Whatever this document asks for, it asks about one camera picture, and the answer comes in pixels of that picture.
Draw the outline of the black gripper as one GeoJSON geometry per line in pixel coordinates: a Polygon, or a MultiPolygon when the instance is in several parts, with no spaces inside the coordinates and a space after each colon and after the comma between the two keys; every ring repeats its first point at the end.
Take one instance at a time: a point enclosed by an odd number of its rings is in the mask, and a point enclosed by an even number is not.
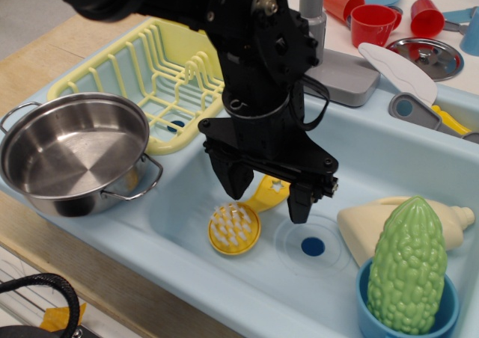
{"type": "Polygon", "coordinates": [[[338,161],[299,128],[289,107],[259,117],[207,118],[198,124],[205,151],[225,192],[240,199],[254,171],[289,182],[290,220],[304,224],[311,207],[337,190],[338,161]]]}

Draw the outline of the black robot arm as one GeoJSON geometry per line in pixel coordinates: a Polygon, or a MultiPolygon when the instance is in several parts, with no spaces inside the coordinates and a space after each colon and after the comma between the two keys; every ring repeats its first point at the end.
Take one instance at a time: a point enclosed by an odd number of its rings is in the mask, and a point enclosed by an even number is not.
{"type": "Polygon", "coordinates": [[[114,22],[132,13],[202,30],[216,49],[225,88],[226,118],[199,123],[204,147],[226,193],[240,198],[256,171],[290,183],[295,224],[337,188],[338,162],[308,133],[304,90],[324,98],[326,87],[308,75],[318,65],[308,21],[288,0],[64,0],[87,19],[114,22]]]}

